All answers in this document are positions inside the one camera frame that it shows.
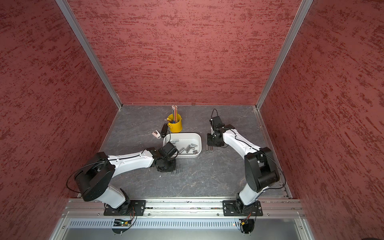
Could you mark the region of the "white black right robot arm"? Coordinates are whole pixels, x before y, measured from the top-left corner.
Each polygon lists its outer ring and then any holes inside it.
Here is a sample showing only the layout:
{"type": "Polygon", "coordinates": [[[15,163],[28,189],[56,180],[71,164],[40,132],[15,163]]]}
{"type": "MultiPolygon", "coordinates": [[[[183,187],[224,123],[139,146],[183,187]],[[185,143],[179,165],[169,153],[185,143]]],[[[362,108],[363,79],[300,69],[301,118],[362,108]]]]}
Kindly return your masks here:
{"type": "Polygon", "coordinates": [[[212,130],[207,134],[207,145],[231,147],[243,158],[246,185],[236,199],[236,209],[242,215],[249,211],[264,191],[280,181],[279,166],[272,151],[251,143],[236,129],[212,130]]]}

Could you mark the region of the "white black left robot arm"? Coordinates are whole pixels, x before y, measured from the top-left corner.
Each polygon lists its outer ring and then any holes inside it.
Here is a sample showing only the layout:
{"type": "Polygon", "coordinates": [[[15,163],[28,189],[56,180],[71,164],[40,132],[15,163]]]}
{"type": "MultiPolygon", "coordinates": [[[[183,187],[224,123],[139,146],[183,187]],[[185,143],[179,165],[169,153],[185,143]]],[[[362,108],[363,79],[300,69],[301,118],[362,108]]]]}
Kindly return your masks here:
{"type": "Polygon", "coordinates": [[[80,194],[85,202],[99,201],[121,216],[134,211],[128,195],[114,187],[111,180],[123,173],[143,168],[156,168],[159,172],[172,172],[176,169],[177,148],[168,143],[160,149],[146,148],[141,152],[108,156],[97,153],[74,173],[80,194]]]}

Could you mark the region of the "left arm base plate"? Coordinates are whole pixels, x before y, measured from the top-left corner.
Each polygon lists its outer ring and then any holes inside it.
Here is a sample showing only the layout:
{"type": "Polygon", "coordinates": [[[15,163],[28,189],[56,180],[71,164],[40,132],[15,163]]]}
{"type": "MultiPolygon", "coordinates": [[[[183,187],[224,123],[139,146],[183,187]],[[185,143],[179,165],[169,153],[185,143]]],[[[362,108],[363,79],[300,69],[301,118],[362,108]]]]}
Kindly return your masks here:
{"type": "Polygon", "coordinates": [[[117,209],[105,205],[104,216],[143,216],[146,208],[146,200],[129,200],[124,202],[117,209]]]}

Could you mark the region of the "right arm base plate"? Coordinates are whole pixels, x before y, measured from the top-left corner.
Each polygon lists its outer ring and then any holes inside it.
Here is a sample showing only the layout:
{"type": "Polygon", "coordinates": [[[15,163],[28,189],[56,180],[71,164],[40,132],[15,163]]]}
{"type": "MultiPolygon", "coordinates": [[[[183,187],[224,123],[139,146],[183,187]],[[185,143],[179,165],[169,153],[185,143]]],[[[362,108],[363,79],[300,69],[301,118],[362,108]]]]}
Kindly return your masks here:
{"type": "Polygon", "coordinates": [[[223,201],[223,213],[226,217],[233,216],[251,216],[261,217],[263,216],[263,210],[260,201],[255,201],[248,206],[243,205],[241,201],[223,201]]]}

